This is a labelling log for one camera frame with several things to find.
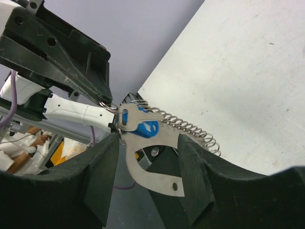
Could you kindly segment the silver key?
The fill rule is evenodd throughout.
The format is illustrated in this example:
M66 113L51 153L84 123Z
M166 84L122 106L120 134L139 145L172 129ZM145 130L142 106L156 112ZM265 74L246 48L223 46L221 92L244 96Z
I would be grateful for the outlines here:
M122 115L127 114L126 124L123 123ZM119 108L119 121L118 126L123 131L135 131L138 127L138 124L141 124L145 121L161 121L164 119L164 116L161 113L152 113L144 112L139 110L137 104L128 103L123 104Z

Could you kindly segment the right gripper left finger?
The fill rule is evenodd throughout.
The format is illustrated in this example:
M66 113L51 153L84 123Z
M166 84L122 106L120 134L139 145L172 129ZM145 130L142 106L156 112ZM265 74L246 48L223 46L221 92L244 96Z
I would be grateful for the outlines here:
M38 175L0 174L3 229L101 229L107 224L119 155L111 133Z

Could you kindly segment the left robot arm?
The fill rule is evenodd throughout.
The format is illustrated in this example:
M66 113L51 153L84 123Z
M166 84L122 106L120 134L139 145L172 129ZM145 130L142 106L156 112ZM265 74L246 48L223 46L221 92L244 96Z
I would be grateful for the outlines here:
M109 132L110 53L45 8L42 0L0 3L0 63L11 72L0 105L32 121L61 119Z

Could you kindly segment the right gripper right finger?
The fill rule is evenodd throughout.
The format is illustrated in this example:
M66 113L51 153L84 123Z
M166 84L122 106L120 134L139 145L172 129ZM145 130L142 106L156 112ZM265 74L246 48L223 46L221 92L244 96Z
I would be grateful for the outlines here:
M167 229L305 226L304 167L265 176L236 166L181 136L178 157L168 148L153 168L183 180L183 198L150 193Z

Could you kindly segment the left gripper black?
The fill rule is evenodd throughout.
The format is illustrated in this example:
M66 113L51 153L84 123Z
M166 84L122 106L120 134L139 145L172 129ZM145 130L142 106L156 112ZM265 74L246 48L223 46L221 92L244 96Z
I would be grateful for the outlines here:
M42 0L0 2L0 61L37 82L71 88L109 104L107 49L44 7Z

